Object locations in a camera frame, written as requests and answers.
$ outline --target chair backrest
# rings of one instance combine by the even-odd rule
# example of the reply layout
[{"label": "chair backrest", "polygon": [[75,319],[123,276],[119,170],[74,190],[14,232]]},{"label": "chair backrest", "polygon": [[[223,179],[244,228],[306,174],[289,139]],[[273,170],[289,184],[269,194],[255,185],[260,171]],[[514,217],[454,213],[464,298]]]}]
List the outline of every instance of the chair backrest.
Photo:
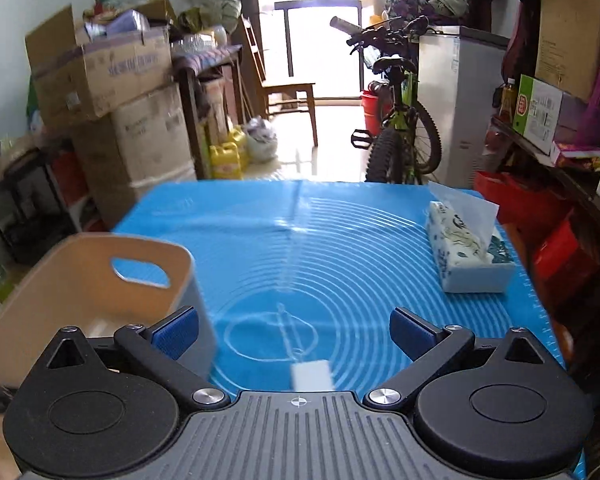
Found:
[{"label": "chair backrest", "polygon": [[256,41],[256,35],[253,32],[253,27],[251,27],[251,22],[248,18],[242,16],[242,19],[240,21],[242,22],[242,26],[244,27],[244,33],[247,37],[247,40],[249,41],[249,50],[251,52],[251,57],[253,58],[253,63],[256,67],[260,87],[262,87],[262,83],[266,79],[266,75],[264,72],[264,62],[262,60],[262,55],[260,54],[258,42]]}]

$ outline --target yellow oil bottle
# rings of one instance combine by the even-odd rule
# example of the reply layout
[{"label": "yellow oil bottle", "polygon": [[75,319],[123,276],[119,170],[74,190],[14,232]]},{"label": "yellow oil bottle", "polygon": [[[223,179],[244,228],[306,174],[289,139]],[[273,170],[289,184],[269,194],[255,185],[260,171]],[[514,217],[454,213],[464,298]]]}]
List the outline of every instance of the yellow oil bottle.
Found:
[{"label": "yellow oil bottle", "polygon": [[220,146],[210,146],[209,153],[214,178],[242,180],[240,153],[235,142],[224,142]]},{"label": "yellow oil bottle", "polygon": [[240,126],[236,126],[229,132],[229,142],[235,142],[236,146],[238,146],[240,169],[244,171],[250,162],[249,150],[247,148],[247,134]]}]

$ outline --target blue mat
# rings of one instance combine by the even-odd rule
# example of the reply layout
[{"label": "blue mat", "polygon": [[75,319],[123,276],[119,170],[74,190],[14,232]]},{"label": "blue mat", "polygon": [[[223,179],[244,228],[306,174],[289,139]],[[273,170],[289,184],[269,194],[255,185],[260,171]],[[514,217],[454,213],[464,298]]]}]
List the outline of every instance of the blue mat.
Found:
[{"label": "blue mat", "polygon": [[[383,184],[165,184],[116,231],[193,254],[218,336],[211,380],[231,394],[289,390],[291,363],[328,359],[336,388],[362,396],[409,363],[389,338],[398,305],[483,337],[526,326],[561,360],[517,257],[506,294],[442,292],[424,229],[430,200],[425,187]],[[142,264],[120,271],[160,282]]]}]

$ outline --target silver screw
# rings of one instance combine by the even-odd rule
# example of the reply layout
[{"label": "silver screw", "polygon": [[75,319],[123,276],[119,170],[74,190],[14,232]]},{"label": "silver screw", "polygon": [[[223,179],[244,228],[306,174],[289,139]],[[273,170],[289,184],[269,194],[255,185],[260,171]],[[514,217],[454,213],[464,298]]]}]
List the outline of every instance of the silver screw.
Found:
[{"label": "silver screw", "polygon": [[193,394],[193,400],[200,404],[215,404],[224,399],[224,393],[217,388],[201,388]]},{"label": "silver screw", "polygon": [[376,404],[395,404],[400,400],[400,393],[391,388],[378,388],[369,393],[369,399]]}]

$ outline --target bicycle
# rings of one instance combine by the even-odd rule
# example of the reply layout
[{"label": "bicycle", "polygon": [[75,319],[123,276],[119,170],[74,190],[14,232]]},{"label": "bicycle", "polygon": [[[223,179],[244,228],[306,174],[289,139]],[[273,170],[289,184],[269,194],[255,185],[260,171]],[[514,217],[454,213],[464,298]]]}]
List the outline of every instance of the bicycle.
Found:
[{"label": "bicycle", "polygon": [[[442,159],[442,144],[436,124],[418,101],[418,59],[411,45],[415,37],[429,30],[428,18],[420,16],[401,30],[391,30],[382,25],[361,28],[334,16],[331,27],[350,35],[347,44],[353,47],[351,54],[362,52],[365,65],[375,75],[384,73],[391,89],[392,108],[382,118],[380,134],[374,137],[368,130],[355,130],[351,136],[354,147],[371,148],[365,181],[422,184],[422,176],[436,171]],[[379,52],[376,60],[368,55],[368,47]],[[418,137],[418,120],[426,137]],[[429,141],[428,155],[416,146],[418,138],[423,139],[422,142],[424,139]]]}]

